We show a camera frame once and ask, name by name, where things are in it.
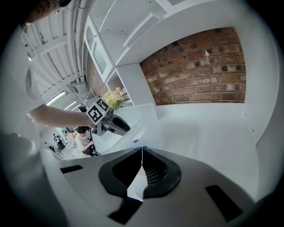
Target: flowers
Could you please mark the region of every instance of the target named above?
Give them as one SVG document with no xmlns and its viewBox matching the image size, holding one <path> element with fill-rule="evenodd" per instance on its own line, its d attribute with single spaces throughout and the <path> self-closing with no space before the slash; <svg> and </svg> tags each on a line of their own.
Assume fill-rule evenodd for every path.
<svg viewBox="0 0 284 227">
<path fill-rule="evenodd" d="M 119 92 L 121 91 L 120 87 L 116 88 L 116 91 L 111 92 L 106 92 L 104 94 L 104 99 L 107 102 L 107 104 L 114 110 L 118 110 L 122 104 L 122 98 L 119 95 Z"/>
</svg>

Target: cabinet door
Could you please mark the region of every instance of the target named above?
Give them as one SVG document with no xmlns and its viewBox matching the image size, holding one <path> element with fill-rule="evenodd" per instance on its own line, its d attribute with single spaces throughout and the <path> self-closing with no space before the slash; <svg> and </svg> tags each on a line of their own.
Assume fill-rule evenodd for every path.
<svg viewBox="0 0 284 227">
<path fill-rule="evenodd" d="M 106 82 L 114 64 L 90 15 L 86 21 L 84 39 L 99 75 Z"/>
</svg>

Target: ceiling light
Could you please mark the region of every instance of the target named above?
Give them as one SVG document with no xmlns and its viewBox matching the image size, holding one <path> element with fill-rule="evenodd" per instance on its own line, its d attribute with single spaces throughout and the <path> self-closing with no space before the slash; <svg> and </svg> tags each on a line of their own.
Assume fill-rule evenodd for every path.
<svg viewBox="0 0 284 227">
<path fill-rule="evenodd" d="M 72 110 L 75 110 L 78 106 L 80 106 L 81 104 L 77 105 L 75 108 L 73 108 Z"/>
<path fill-rule="evenodd" d="M 51 101 L 49 101 L 48 103 L 47 103 L 47 105 L 49 106 L 51 103 L 53 103 L 56 99 L 58 99 L 58 98 L 60 98 L 62 95 L 65 95 L 66 93 L 65 93 L 65 91 L 64 92 L 62 92 L 62 93 L 60 93 L 59 95 L 57 95 L 55 98 L 53 98 Z"/>
<path fill-rule="evenodd" d="M 74 105 L 77 101 L 71 103 L 69 106 L 67 106 L 64 110 L 68 109 L 70 106 Z"/>
</svg>

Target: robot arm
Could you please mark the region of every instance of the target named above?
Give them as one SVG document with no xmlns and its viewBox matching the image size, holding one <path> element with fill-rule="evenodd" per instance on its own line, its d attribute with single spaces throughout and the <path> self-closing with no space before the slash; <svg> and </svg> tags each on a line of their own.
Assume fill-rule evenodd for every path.
<svg viewBox="0 0 284 227">
<path fill-rule="evenodd" d="M 124 136 L 130 130 L 126 121 L 114 114 L 114 110 L 101 98 L 87 110 L 87 115 L 95 125 L 92 133 L 97 136 L 102 136 L 106 131 Z"/>
</svg>

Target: pipe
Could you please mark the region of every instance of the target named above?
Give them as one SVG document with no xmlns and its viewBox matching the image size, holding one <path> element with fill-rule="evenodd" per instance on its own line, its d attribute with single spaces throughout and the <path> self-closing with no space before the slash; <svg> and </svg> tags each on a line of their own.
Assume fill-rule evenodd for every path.
<svg viewBox="0 0 284 227">
<path fill-rule="evenodd" d="M 77 71 L 76 66 L 75 66 L 75 59 L 74 59 L 74 55 L 73 55 L 73 46 L 72 46 L 73 41 L 72 41 L 72 37 L 71 37 L 75 3 L 76 3 L 76 0 L 72 0 L 67 6 L 67 10 L 68 10 L 68 14 L 67 14 L 67 42 L 68 42 L 68 48 L 69 48 L 69 55 L 70 55 L 70 59 L 71 59 L 71 65 L 72 65 L 75 77 L 79 78 L 78 71 Z"/>
<path fill-rule="evenodd" d="M 84 11 L 86 8 L 87 0 L 81 0 L 81 4 L 78 11 L 78 17 L 77 17 L 77 24 L 76 24 L 76 55 L 77 55 L 77 64 L 78 69 L 80 73 L 80 77 L 83 77 L 83 71 L 81 66 L 81 59 L 80 59 L 80 37 L 81 37 L 81 27 L 82 27 L 82 19 L 84 15 Z"/>
</svg>

